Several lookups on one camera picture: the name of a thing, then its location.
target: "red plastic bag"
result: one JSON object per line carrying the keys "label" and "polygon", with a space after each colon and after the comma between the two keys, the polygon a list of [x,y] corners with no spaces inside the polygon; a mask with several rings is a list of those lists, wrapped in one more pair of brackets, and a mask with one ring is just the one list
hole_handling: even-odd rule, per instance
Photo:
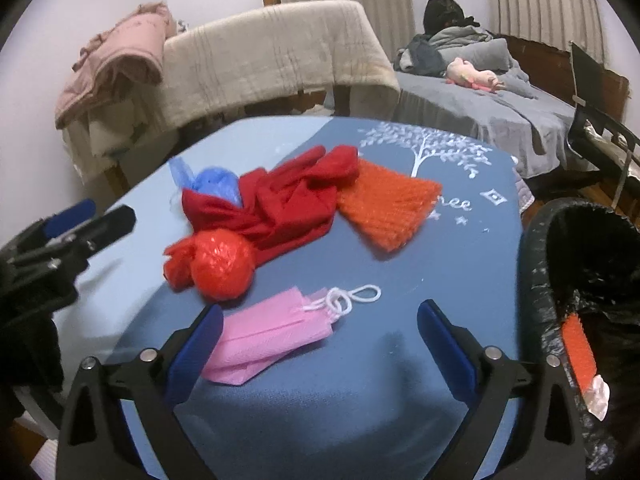
{"label": "red plastic bag", "polygon": [[232,300],[251,285],[254,253],[251,243],[232,231],[201,231],[164,250],[171,257],[164,264],[164,277],[173,290],[195,285],[207,298]]}

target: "pink stuffed animal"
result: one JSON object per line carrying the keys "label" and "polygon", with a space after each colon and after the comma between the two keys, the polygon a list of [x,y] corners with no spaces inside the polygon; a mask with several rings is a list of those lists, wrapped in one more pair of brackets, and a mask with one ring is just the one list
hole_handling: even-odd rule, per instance
{"label": "pink stuffed animal", "polygon": [[471,62],[457,57],[449,66],[447,66],[447,83],[456,84],[473,90],[485,90],[487,92],[495,92],[496,90],[504,90],[498,76],[491,70],[483,70],[478,72]]}

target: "white tree print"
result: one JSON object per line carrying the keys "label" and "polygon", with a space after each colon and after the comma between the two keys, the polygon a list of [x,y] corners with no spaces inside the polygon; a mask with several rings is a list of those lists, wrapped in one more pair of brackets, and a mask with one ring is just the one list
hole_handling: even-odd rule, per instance
{"label": "white tree print", "polygon": [[396,144],[414,152],[414,168],[411,176],[418,174],[418,168],[430,156],[437,156],[442,162],[455,162],[468,171],[469,178],[478,173],[478,164],[491,165],[486,153],[491,148],[483,146],[471,137],[450,134],[434,128],[423,128],[410,124],[379,123],[370,130],[359,130],[365,134],[360,147],[374,144]]}

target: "blue plastic bag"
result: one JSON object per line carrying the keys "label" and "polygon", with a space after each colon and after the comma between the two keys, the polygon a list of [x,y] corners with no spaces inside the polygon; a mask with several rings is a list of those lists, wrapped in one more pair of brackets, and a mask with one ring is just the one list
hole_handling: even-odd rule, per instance
{"label": "blue plastic bag", "polygon": [[169,159],[169,169],[175,185],[179,188],[217,196],[237,207],[242,207],[238,177],[235,173],[213,166],[193,176],[191,168],[179,156]]}

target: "black bag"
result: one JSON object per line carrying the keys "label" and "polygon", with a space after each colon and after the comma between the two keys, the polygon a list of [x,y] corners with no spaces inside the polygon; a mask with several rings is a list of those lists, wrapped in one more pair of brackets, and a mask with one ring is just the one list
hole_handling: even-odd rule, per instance
{"label": "black bag", "polygon": [[[518,285],[522,357],[560,358],[575,393],[590,478],[640,478],[640,232],[610,208],[553,200],[522,238]],[[603,422],[586,409],[560,332],[574,312],[610,387]]]}
{"label": "black bag", "polygon": [[431,37],[447,27],[479,27],[473,16],[465,18],[462,7],[455,0],[429,0],[424,9],[424,33]]}

